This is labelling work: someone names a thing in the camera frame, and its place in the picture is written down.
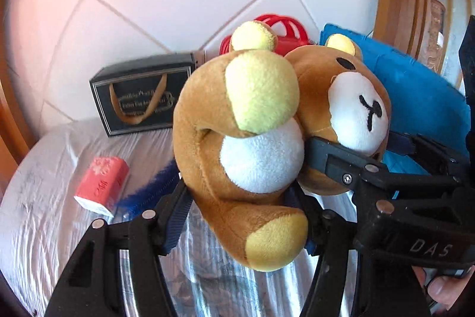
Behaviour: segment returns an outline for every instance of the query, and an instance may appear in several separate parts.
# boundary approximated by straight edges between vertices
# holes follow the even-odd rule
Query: screw
[[[369,172],[373,172],[373,173],[379,172],[379,168],[373,164],[366,164],[364,167]]]
[[[343,180],[343,183],[345,183],[346,185],[350,185],[353,181],[353,178],[351,177],[349,173],[345,173],[342,177],[342,180]]]
[[[143,217],[144,219],[152,219],[154,216],[155,216],[155,211],[153,211],[152,209],[146,209],[146,210],[142,213],[142,217]]]
[[[104,219],[96,219],[92,222],[92,228],[101,228],[102,226],[104,226],[104,224]]]
[[[391,215],[394,212],[394,206],[388,201],[377,201],[376,208],[381,214]]]
[[[325,219],[333,219],[335,216],[336,216],[336,213],[335,211],[331,210],[331,209],[324,209],[324,211],[322,212],[322,216],[325,218]]]

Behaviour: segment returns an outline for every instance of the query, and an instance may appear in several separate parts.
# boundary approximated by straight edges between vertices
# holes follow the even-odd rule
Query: blue cloth
[[[320,45],[336,33],[346,35],[361,48],[363,62],[388,91],[391,130],[422,134],[468,156],[465,136],[470,130],[470,109],[458,90],[407,54],[332,24],[321,32]],[[424,173],[409,157],[391,152],[385,153],[383,162],[393,172]]]

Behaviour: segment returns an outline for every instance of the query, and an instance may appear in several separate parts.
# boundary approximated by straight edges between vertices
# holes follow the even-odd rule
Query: plush toy
[[[231,51],[198,68],[174,112],[173,144],[183,179],[224,249],[241,264],[272,271],[307,240],[303,211],[283,205],[298,177],[321,195],[345,192],[304,164],[304,141],[319,136],[380,160],[390,100],[361,62],[359,48],[334,35],[282,57],[257,21],[233,33]]]

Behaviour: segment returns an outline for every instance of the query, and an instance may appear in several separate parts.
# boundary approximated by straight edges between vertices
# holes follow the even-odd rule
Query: finger
[[[450,308],[462,294],[473,272],[474,268],[472,267],[469,274],[461,280],[446,276],[437,277],[431,282],[427,292],[434,301],[445,304]]]
[[[412,269],[417,277],[417,281],[419,281],[419,285],[423,288],[424,282],[426,282],[426,272],[422,267],[413,266]]]

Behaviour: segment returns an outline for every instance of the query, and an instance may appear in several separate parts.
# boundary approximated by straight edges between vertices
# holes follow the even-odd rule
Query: bear nose
[[[369,106],[362,94],[360,95],[360,102],[362,106],[368,109],[367,128],[368,131],[371,132],[373,129],[373,115],[376,115],[376,117],[378,117],[379,119],[383,116],[381,105],[379,105],[379,102],[377,102],[376,100],[373,100],[373,106]]]

